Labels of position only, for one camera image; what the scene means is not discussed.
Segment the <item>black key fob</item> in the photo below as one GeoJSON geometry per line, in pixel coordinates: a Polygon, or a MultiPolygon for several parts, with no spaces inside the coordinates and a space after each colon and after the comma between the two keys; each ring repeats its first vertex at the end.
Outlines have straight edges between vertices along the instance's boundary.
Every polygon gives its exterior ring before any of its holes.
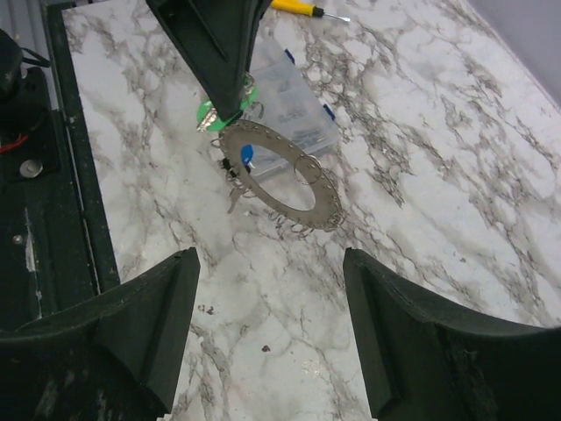
{"type": "Polygon", "coordinates": [[[223,158],[221,160],[221,166],[224,170],[230,172],[231,171],[231,164],[230,161],[227,158],[223,158]]]}

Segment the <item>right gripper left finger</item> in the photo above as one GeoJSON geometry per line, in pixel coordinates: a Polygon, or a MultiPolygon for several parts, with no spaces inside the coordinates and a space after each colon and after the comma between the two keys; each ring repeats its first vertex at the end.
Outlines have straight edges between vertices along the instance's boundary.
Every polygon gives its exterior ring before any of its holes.
{"type": "Polygon", "coordinates": [[[200,274],[195,248],[1,334],[3,420],[157,420],[171,413],[200,274]]]}

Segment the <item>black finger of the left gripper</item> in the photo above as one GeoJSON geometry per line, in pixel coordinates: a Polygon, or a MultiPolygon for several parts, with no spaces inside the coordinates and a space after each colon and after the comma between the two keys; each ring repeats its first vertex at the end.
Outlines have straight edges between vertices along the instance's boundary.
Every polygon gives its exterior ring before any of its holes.
{"type": "Polygon", "coordinates": [[[240,115],[261,0],[167,0],[148,6],[201,84],[221,119],[240,115]]]}

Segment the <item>blue key tag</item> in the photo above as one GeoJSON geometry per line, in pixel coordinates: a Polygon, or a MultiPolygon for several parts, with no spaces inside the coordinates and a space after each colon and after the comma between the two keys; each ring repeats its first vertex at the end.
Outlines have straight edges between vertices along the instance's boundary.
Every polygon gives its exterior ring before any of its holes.
{"type": "Polygon", "coordinates": [[[245,167],[252,167],[254,151],[252,145],[244,145],[240,149],[240,159],[245,167]]]}

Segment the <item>large metal key ring disc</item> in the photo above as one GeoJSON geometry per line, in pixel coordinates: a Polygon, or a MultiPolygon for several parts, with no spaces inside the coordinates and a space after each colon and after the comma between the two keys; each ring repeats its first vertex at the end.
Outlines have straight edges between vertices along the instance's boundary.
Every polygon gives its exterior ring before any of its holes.
{"type": "Polygon", "coordinates": [[[260,200],[277,223],[299,232],[335,231],[345,220],[336,176],[322,164],[329,154],[315,157],[291,140],[250,120],[240,119],[220,131],[212,141],[231,164],[226,180],[231,184],[233,211],[242,197],[260,200]],[[252,167],[245,167],[240,149],[252,145],[252,167]]]}

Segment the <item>green key tag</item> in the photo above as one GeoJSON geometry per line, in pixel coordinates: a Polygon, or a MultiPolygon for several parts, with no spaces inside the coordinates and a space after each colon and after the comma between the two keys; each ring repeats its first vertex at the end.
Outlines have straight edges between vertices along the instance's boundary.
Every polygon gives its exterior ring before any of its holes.
{"type": "Polygon", "coordinates": [[[220,132],[228,125],[239,119],[257,98],[258,88],[253,86],[245,92],[245,96],[239,105],[239,110],[232,118],[221,119],[213,103],[207,99],[202,102],[197,110],[196,119],[198,132],[220,132]]]}

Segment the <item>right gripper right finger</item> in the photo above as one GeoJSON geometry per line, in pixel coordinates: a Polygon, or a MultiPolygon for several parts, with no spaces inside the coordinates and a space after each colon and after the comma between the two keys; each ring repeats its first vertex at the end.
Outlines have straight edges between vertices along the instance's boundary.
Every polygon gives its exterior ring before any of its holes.
{"type": "Polygon", "coordinates": [[[468,309],[358,249],[343,270],[372,418],[559,419],[558,328],[468,309]]]}

